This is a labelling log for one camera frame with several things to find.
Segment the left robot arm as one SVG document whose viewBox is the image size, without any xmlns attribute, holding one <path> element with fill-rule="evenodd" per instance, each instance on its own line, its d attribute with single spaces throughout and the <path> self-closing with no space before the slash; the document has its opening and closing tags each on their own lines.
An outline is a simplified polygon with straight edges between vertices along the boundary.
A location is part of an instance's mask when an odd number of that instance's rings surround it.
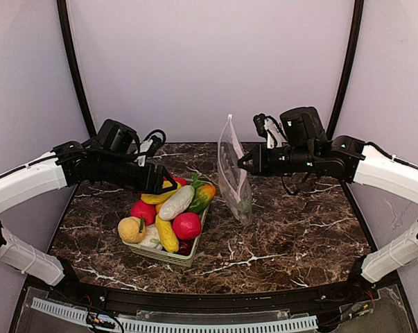
<svg viewBox="0 0 418 333">
<path fill-rule="evenodd" d="M 148 161 L 166 143 L 155 129 L 140 139 L 136 130 L 106 119 L 85 142 L 69 141 L 30 162 L 0 174 L 0 217 L 44 194 L 82 182 L 107 182 L 140 194 L 165 194 L 177 183 L 163 166 Z M 0 263 L 50 287 L 77 283 L 70 263 L 21 240 L 0 219 Z"/>
</svg>

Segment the clear dotted zip bag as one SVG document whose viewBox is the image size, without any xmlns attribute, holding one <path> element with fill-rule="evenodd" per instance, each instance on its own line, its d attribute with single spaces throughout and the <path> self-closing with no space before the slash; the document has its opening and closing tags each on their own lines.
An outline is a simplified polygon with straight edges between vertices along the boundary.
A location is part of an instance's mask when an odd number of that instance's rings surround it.
<svg viewBox="0 0 418 333">
<path fill-rule="evenodd" d="M 234 130 L 232 118 L 232 114 L 228 114 L 218 140 L 218 186 L 223 200 L 235 219 L 242 225 L 249 226 L 252 224 L 252 215 L 250 218 L 242 219 L 238 213 L 238 204 L 241 200 L 246 198 L 252 200 L 252 190 L 247 179 L 247 171 L 238 168 L 238 160 L 244 156 L 244 152 Z"/>
</svg>

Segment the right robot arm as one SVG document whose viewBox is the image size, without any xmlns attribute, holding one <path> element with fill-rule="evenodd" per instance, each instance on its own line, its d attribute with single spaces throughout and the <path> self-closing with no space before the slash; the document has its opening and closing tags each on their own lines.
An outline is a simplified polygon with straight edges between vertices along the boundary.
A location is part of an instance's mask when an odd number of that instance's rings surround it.
<svg viewBox="0 0 418 333">
<path fill-rule="evenodd" d="M 300 107 L 278 119 L 254 116 L 258 136 L 266 142 L 238 161 L 254 176 L 291 176 L 306 173 L 357 184 L 402 198 L 418 207 L 418 166 L 384 151 L 374 142 L 348 135 L 326 136 L 314 107 Z M 386 275 L 418 259 L 418 219 L 381 249 L 357 259 L 348 281 L 375 284 Z"/>
</svg>

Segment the green toy bitter gourd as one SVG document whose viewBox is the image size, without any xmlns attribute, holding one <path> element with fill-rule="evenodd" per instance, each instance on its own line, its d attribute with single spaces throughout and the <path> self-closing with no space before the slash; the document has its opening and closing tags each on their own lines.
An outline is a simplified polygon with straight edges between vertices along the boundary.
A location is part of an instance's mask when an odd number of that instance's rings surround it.
<svg viewBox="0 0 418 333">
<path fill-rule="evenodd" d="M 238 213 L 242 219 L 250 218 L 252 214 L 252 200 L 243 199 L 238 204 Z"/>
</svg>

